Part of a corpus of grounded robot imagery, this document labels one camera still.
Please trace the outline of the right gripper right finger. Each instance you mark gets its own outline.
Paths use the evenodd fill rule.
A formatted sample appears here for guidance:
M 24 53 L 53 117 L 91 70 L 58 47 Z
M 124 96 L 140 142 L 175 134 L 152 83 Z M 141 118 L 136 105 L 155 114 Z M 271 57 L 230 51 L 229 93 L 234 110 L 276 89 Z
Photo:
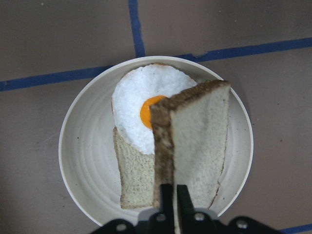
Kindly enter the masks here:
M 188 215 L 194 212 L 194 206 L 187 185 L 177 185 L 177 210 L 179 215 Z

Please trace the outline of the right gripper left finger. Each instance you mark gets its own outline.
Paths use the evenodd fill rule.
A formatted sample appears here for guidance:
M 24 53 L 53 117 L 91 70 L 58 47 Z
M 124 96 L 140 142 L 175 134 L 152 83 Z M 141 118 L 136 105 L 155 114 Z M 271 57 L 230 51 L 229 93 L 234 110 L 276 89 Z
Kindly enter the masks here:
M 160 185 L 160 205 L 159 209 L 165 215 L 173 215 L 173 187 L 171 184 Z

